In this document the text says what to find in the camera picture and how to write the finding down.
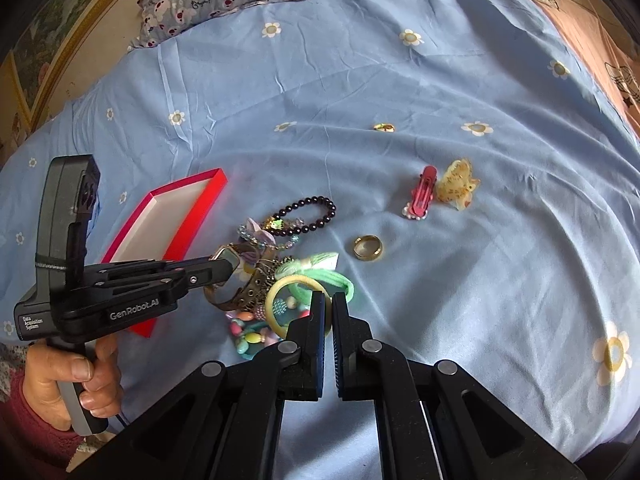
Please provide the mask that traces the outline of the red sleeve forearm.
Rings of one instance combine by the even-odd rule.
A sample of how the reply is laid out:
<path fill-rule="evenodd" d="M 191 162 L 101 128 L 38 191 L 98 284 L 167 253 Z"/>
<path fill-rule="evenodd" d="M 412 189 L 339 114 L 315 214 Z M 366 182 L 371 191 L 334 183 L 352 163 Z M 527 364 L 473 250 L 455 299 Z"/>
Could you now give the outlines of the red sleeve forearm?
<path fill-rule="evenodd" d="M 41 419 L 25 400 L 22 387 L 24 372 L 9 372 L 9 388 L 1 401 L 1 421 L 9 430 L 10 442 L 18 455 L 32 457 L 38 466 L 65 472 L 78 446 L 85 439 L 73 430 L 57 430 Z"/>

